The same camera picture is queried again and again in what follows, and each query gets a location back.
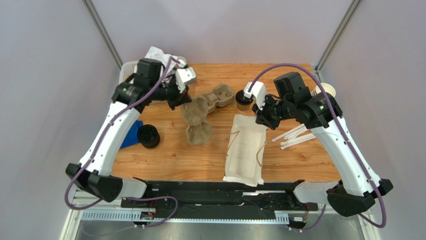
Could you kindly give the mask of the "crumpled white paper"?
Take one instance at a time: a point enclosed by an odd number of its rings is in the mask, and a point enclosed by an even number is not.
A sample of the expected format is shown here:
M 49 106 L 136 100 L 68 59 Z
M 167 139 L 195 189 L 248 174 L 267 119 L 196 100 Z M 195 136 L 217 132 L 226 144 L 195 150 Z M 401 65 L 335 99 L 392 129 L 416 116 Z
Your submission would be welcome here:
M 173 68 L 183 68 L 184 66 L 187 65 L 187 61 L 184 57 L 172 55 L 169 53 L 164 53 L 160 48 L 157 48 L 155 46 L 151 46 L 144 57 L 147 59 L 154 59 L 154 60 L 160 61 L 162 62 L 164 66 L 167 65 L 170 57 L 177 60 L 178 62 L 175 62 L 173 60 L 171 61 L 170 66 L 168 70 L 166 71 L 167 75 L 169 75 L 170 72 L 173 71 Z

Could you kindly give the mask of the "cardboard cup carrier tray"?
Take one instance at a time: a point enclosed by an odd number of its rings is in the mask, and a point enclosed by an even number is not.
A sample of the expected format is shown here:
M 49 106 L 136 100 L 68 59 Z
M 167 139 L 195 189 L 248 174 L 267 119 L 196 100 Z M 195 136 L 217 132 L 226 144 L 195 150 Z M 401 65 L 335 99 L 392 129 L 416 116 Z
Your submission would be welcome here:
M 210 92 L 202 93 L 201 96 L 207 101 L 208 114 L 212 113 L 217 107 L 225 107 L 230 104 L 234 99 L 233 89 L 225 84 L 221 83 L 214 87 Z

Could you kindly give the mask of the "white plastic basket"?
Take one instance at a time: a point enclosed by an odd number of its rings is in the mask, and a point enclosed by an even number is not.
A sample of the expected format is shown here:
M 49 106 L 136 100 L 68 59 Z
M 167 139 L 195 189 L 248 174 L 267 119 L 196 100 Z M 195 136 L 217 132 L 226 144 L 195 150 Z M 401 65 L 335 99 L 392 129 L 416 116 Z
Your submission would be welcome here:
M 135 66 L 138 64 L 138 60 L 125 62 L 119 73 L 118 84 L 124 82 L 131 74 L 134 73 Z

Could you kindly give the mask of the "brown paper coffee cup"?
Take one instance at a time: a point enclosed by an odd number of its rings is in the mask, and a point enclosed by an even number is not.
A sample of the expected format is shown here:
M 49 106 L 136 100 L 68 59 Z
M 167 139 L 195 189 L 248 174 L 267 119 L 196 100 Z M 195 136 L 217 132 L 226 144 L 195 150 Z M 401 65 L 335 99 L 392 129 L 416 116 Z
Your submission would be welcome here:
M 251 103 L 249 103 L 249 104 L 241 104 L 241 103 L 238 103 L 238 102 L 236 103 L 237 110 L 239 112 L 242 112 L 242 113 L 249 111 L 251 109 L 251 106 L 252 106 Z

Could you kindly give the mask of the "stack of paper cups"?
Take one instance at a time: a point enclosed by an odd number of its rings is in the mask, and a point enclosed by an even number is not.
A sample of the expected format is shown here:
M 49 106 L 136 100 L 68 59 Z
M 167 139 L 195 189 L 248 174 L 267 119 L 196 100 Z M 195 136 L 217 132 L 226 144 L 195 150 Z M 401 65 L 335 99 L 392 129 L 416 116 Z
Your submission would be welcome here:
M 328 83 L 321 83 L 322 88 L 325 90 L 326 93 L 330 94 L 332 97 L 336 96 L 336 90 L 335 88 L 328 84 Z M 322 91 L 320 87 L 317 85 L 311 92 L 311 95 L 314 97 L 318 94 L 320 94 Z

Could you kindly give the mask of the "brown paper bag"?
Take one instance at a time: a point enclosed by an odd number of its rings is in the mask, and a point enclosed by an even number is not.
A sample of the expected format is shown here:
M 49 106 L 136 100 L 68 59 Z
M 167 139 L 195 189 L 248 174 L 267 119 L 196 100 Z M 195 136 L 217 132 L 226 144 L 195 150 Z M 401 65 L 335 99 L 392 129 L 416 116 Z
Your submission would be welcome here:
M 226 153 L 223 180 L 250 187 L 263 185 L 262 166 L 267 127 L 256 123 L 256 117 L 236 114 Z

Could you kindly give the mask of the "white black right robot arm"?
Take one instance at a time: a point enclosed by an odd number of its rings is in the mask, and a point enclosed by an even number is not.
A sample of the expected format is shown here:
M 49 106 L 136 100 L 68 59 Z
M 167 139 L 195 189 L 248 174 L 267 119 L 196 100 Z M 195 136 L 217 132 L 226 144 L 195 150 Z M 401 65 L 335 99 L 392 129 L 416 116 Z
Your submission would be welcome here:
M 330 205 L 344 217 L 369 210 L 379 196 L 393 189 L 390 180 L 380 178 L 352 142 L 342 110 L 328 93 L 311 95 L 302 76 L 289 72 L 274 80 L 279 95 L 274 99 L 263 83 L 248 83 L 244 96 L 255 100 L 255 122 L 272 130 L 281 121 L 295 119 L 320 141 L 341 177 L 334 182 L 296 181 L 286 192 L 297 203 Z

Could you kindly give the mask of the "aluminium frame rail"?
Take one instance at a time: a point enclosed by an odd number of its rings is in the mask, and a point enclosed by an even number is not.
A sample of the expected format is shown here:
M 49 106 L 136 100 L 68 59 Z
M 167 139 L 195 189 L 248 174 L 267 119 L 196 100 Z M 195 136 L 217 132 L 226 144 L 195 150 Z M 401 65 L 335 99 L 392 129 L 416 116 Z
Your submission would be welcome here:
M 269 220 L 158 218 L 149 208 L 123 208 L 116 199 L 68 215 L 63 240 L 378 240 L 361 217 L 343 217 L 330 206 L 305 215 L 276 211 Z

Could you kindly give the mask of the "white wrapped straw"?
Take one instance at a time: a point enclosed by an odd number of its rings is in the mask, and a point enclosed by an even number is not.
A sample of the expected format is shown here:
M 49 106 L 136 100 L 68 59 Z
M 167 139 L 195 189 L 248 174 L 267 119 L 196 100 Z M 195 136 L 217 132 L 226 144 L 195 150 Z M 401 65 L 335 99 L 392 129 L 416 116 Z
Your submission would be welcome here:
M 315 138 L 316 137 L 313 133 L 309 133 L 309 134 L 306 134 L 306 135 L 303 135 L 303 136 L 298 136 L 298 137 L 295 137 L 295 138 L 292 138 L 292 139 L 288 139 L 287 141 L 283 141 L 283 142 L 280 143 L 280 145 L 281 145 L 280 149 L 284 150 L 286 148 L 292 147 L 294 145 L 297 145 L 297 144 L 300 144 L 300 143 L 303 143 L 303 142 L 306 142 L 306 141 L 313 140 Z
M 279 139 L 284 139 L 286 137 L 290 137 L 293 134 L 296 134 L 296 136 L 297 136 L 297 135 L 299 135 L 301 133 L 301 130 L 305 130 L 305 129 L 306 129 L 305 125 L 304 124 L 300 124 L 299 126 L 294 127 L 293 129 L 291 129 L 291 130 L 289 130 L 289 131 L 287 131 L 287 132 L 285 132 L 285 133 L 283 133 L 283 134 L 281 134 L 281 135 L 273 138 L 271 141 L 272 142 L 276 142 Z

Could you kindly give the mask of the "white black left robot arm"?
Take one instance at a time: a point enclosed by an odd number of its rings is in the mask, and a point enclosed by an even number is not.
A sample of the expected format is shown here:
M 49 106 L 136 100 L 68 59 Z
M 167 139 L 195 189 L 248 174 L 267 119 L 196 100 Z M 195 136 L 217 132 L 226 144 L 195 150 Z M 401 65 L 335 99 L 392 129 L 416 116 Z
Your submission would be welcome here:
M 71 179 L 64 196 L 66 204 L 73 207 L 68 200 L 72 186 L 108 203 L 116 198 L 142 198 L 147 183 L 112 175 L 117 153 L 146 106 L 153 101 L 166 101 L 174 110 L 191 102 L 189 85 L 196 80 L 194 69 L 173 56 L 167 64 L 140 59 L 133 72 L 116 87 L 104 123 L 88 151 L 78 163 L 66 167 L 65 173 Z

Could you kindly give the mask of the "black plastic cup lid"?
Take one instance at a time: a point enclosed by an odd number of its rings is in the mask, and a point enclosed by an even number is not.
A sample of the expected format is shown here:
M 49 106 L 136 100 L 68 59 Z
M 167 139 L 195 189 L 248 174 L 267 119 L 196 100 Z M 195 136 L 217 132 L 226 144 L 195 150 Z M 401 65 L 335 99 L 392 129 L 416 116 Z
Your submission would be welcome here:
M 236 103 L 242 106 L 247 106 L 251 104 L 251 99 L 245 97 L 245 93 L 244 90 L 239 90 L 236 94 L 235 94 L 235 100 Z

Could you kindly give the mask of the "blue folded cloth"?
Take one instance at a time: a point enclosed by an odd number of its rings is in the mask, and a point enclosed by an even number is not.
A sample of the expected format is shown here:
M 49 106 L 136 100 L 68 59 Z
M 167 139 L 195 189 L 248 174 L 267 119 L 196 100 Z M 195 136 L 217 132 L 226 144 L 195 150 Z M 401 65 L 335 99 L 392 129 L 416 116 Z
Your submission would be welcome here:
M 121 146 L 120 146 L 120 150 L 136 145 L 139 143 L 139 139 L 138 139 L 138 130 L 139 128 L 141 128 L 144 125 L 142 120 L 136 120 L 132 126 L 130 127 L 130 129 L 128 130 Z

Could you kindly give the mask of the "single cardboard cup carrier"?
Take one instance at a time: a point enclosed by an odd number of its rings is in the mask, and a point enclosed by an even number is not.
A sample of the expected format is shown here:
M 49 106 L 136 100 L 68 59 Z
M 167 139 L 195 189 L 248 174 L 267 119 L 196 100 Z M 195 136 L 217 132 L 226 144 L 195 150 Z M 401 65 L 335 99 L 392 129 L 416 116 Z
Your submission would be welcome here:
M 188 124 L 186 136 L 190 145 L 202 145 L 210 140 L 212 128 L 206 120 L 208 110 L 208 102 L 201 95 L 180 107 L 183 120 Z

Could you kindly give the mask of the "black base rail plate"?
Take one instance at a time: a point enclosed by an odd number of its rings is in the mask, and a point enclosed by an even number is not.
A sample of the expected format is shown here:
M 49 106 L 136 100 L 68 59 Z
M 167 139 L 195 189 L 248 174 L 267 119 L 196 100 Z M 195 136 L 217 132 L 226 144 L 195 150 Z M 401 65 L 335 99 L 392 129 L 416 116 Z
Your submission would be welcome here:
M 276 211 L 304 216 L 318 211 L 317 203 L 290 200 L 291 182 L 265 182 L 255 187 L 226 181 L 150 181 L 144 198 L 172 197 L 156 201 L 123 199 L 122 208 L 155 210 L 155 217 L 173 213 L 175 219 L 273 220 Z

